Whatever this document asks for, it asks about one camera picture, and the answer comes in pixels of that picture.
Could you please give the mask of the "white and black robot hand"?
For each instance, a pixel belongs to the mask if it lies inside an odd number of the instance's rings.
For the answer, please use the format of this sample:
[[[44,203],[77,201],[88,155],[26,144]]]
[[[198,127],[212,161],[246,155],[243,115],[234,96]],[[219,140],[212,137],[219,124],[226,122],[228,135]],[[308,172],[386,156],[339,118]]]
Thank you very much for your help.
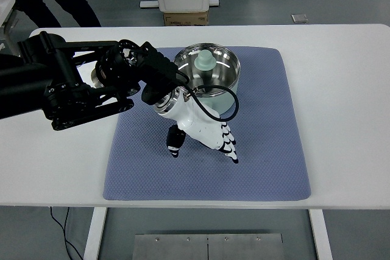
[[[193,99],[185,101],[164,99],[154,105],[154,110],[163,118],[172,119],[175,124],[168,130],[166,145],[175,158],[183,146],[186,136],[199,141],[212,150],[218,150],[237,164],[236,141],[226,122],[215,121],[207,116]]]

